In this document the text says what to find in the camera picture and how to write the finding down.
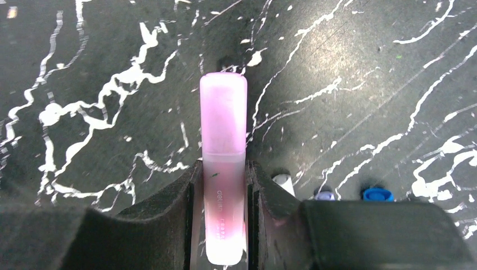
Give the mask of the white marker light grey cap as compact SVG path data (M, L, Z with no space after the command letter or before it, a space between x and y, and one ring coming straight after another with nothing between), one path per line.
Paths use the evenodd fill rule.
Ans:
M295 197L295 191L293 186L292 177L289 174L278 174L272 178L276 184L287 191L291 196Z

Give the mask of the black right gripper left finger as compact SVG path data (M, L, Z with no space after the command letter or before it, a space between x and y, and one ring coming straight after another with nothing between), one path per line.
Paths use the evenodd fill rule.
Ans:
M3 205L1 268L195 269L202 172L197 161L117 215L83 205Z

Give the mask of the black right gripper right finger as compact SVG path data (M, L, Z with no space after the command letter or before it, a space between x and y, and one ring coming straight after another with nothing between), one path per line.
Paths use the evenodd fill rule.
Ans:
M475 269L450 216L423 202L300 201L246 163L250 269Z

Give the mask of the pink highlighter body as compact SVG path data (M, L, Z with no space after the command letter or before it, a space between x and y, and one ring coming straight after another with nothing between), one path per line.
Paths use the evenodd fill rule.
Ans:
M247 97L238 73L200 79L205 250L215 265L233 266L243 254Z

